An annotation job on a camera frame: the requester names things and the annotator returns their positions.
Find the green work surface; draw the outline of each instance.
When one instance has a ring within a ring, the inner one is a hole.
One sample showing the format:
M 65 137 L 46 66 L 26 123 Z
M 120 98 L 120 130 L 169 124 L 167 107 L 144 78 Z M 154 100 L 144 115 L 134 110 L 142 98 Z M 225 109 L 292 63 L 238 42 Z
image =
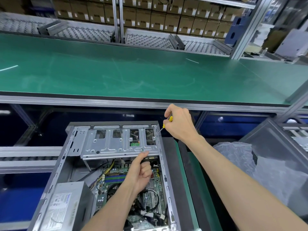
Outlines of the green work surface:
M 307 68 L 0 34 L 0 91 L 284 104 Z

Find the white sticker on box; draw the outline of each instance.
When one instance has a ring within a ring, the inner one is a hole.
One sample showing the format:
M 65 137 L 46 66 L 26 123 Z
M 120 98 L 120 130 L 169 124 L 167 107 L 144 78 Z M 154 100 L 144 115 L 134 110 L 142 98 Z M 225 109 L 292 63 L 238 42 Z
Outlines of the white sticker on box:
M 72 193 L 53 195 L 50 206 L 45 214 L 41 230 L 49 231 L 62 228 L 71 195 Z M 78 202 L 75 202 L 74 209 L 77 209 L 77 205 Z

